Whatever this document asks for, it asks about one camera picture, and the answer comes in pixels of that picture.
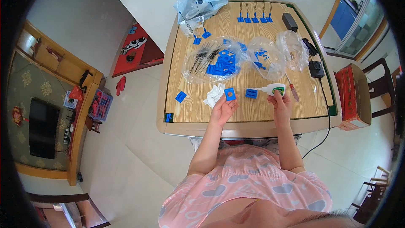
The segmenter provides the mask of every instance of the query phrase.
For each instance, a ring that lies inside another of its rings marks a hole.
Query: pink shirt
[[[240,145],[218,151],[216,167],[207,175],[189,175],[163,203],[162,228],[199,227],[212,210],[236,198],[272,201],[286,210],[329,212],[332,195],[312,172],[281,170],[269,150]]]

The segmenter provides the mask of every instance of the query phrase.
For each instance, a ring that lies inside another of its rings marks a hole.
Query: blue basket
[[[102,90],[97,89],[96,94],[94,95],[93,102],[94,100],[98,99],[97,93],[101,92],[101,98],[99,105],[97,106],[96,114],[93,115],[93,113],[90,113],[89,116],[95,120],[101,120],[105,121],[107,118],[108,111],[110,110],[111,103],[113,103],[113,97],[105,94]]]

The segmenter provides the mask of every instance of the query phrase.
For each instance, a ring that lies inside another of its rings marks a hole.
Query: television
[[[59,112],[60,108],[46,101],[31,99],[28,139],[32,156],[55,159]]]

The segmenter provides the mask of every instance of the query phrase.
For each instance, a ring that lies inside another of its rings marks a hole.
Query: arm
[[[274,97],[267,97],[267,101],[274,105],[274,122],[277,128],[280,167],[293,173],[304,172],[304,162],[295,144],[290,126],[292,101],[287,94],[282,97],[279,91],[275,91],[274,95]]]
[[[214,169],[222,128],[238,107],[237,99],[226,101],[225,94],[217,101],[212,109],[204,138],[190,162],[187,176],[194,174],[204,176]]]

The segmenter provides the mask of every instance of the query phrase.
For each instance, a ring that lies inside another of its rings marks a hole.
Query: red box
[[[353,130],[371,125],[369,85],[363,71],[351,63],[335,74],[343,118],[338,128]]]

